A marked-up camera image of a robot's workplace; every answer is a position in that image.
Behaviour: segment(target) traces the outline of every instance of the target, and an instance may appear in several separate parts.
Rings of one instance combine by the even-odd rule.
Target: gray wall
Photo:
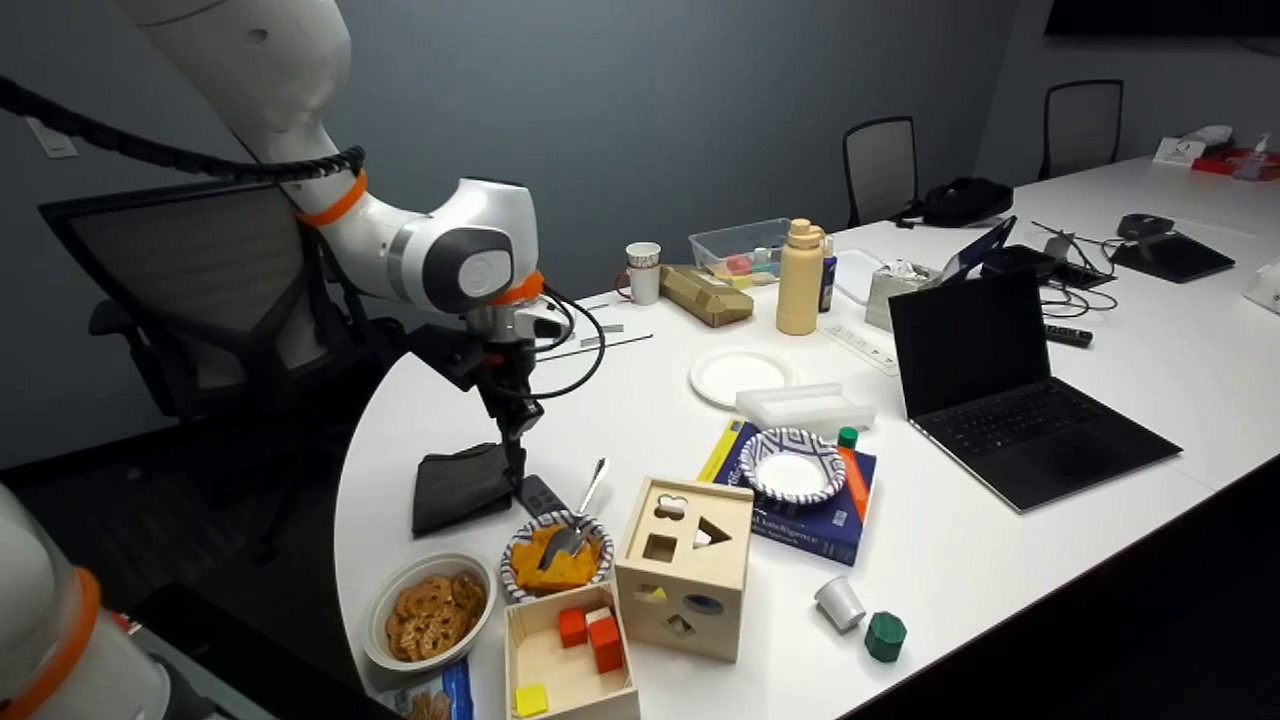
[[[132,132],[232,156],[217,115],[114,5],[0,0],[0,69]],[[970,171],[1018,0],[381,0],[344,5],[358,66],[328,113],[374,193],[434,208],[457,175],[525,181],[554,285],[602,294],[623,240],[847,216],[841,132],[920,120],[926,185]],[[0,115],[0,467],[166,430],[41,202],[171,185],[117,156],[46,162]]]
[[[1238,141],[1256,143],[1276,132],[1280,147],[1280,58],[1250,52],[1232,40],[1050,40],[1053,0],[1022,0],[1008,34],[1004,71],[982,171],[1008,185],[1042,171],[1045,90],[1078,77],[1125,82],[1121,156],[1151,156],[1159,137],[1203,123],[1232,123]]]

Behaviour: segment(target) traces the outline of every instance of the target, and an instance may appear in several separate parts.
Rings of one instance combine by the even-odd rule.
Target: white table
[[[1180,460],[1142,467],[1125,481],[1018,515],[937,443],[906,425],[893,341],[859,326],[847,295],[820,319],[817,337],[774,333],[774,295],[755,317],[710,333],[674,304],[610,304],[595,317],[646,345],[610,351],[602,375],[567,399],[554,399],[530,436],[532,467],[563,502],[590,485],[595,458],[611,460],[602,526],[628,534],[646,478],[693,481],[726,430],[726,412],[688,391],[699,351],[746,345],[784,358],[796,380],[841,380],[879,418],[859,450],[879,458],[871,520],[856,567],[754,541],[746,639],[736,665],[712,665],[634,646],[646,717],[841,717],[876,693],[937,665],[1045,594],[1078,581],[1151,528],[1183,515],[1250,467],[1280,452],[1280,317],[1240,295],[1250,271],[1280,257],[1280,185],[1238,185],[1147,163],[1050,181],[1018,193],[1018,240],[1045,245],[1028,220],[1086,236],[1108,236],[1125,213],[1163,213],[1193,236],[1238,257],[1238,269],[1198,285],[1159,285],[1125,271],[1108,285],[1121,312],[1087,317],[1087,351],[1053,350],[1053,372],[1128,412],[1183,450]],[[835,254],[869,249],[939,263],[971,231],[869,226],[835,231]],[[567,385],[590,358],[539,363],[536,388]],[[337,502],[337,590],[341,615],[363,688],[390,701],[390,678],[362,655],[374,596],[417,556],[462,549],[496,565],[525,514],[412,541],[412,474],[425,452],[462,452],[496,440],[482,396],[447,388],[422,360],[402,360],[363,408]],[[835,637],[811,608],[811,594],[847,571],[864,608],[907,619],[907,648],[876,665],[859,637]],[[501,615],[472,653],[476,717],[505,711]]]

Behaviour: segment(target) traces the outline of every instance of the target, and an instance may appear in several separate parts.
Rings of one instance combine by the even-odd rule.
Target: wooden shape sorter box
[[[606,612],[615,624],[611,653],[620,665],[611,655],[610,671],[602,671],[595,639],[563,648],[563,612]],[[611,586],[514,603],[505,655],[508,720],[641,720],[628,631]]]
[[[649,481],[615,565],[628,639],[736,662],[754,549],[754,491]]]

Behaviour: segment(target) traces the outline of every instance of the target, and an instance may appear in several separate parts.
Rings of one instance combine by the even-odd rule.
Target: red block
[[[559,612],[559,648],[577,648],[590,639],[590,612],[584,608],[563,608]]]
[[[594,631],[594,653],[595,653],[595,671],[615,671],[623,669],[623,639],[615,637],[615,619],[602,619],[590,628]]]

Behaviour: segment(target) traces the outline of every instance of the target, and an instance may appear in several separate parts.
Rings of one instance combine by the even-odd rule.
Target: snack food
[[[539,567],[543,549],[559,528],[563,526],[543,526],[530,541],[514,544],[514,577],[532,596],[580,590],[602,567],[602,544],[595,541],[584,541],[577,551],[558,551],[554,565]]]
[[[462,646],[482,612],[484,581],[476,571],[425,577],[390,612],[390,653],[396,662],[434,662]]]

